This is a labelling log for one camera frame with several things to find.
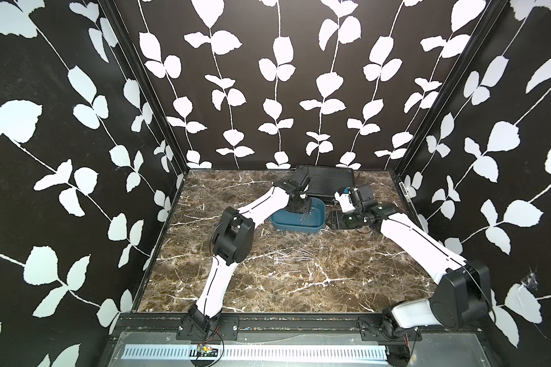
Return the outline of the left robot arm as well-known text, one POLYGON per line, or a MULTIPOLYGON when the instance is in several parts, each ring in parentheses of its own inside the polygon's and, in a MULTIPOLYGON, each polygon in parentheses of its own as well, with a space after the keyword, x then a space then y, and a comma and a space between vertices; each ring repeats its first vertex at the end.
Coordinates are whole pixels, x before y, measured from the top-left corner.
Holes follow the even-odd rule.
POLYGON ((309 174, 296 171, 292 177, 276 181, 254 202, 223 211, 211 240, 212 266, 200 298, 188 310, 188 320, 200 338, 208 339, 218 326, 223 299, 238 264, 249 255, 255 228, 281 209, 307 213, 311 199, 306 197, 309 174))

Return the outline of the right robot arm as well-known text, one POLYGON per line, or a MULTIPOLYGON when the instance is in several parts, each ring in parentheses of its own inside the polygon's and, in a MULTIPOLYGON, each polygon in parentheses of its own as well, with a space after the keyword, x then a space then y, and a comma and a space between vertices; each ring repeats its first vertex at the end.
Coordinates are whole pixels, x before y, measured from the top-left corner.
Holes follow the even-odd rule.
POLYGON ((388 338, 416 327, 459 330, 493 311, 488 267, 447 249, 392 203, 347 212, 335 210, 326 223, 333 230, 367 226, 378 231, 410 255, 436 283, 430 298, 402 302, 384 311, 381 330, 388 338))

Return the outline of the teal plastic storage box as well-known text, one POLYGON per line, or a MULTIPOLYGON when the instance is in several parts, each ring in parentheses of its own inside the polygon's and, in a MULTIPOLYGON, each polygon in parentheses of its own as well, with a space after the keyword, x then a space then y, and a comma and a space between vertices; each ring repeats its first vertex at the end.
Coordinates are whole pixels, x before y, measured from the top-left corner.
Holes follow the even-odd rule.
POLYGON ((272 225, 282 231, 317 233, 325 227, 326 206, 318 198, 311 198, 311 206, 307 213, 292 213, 280 209, 270 217, 272 225))

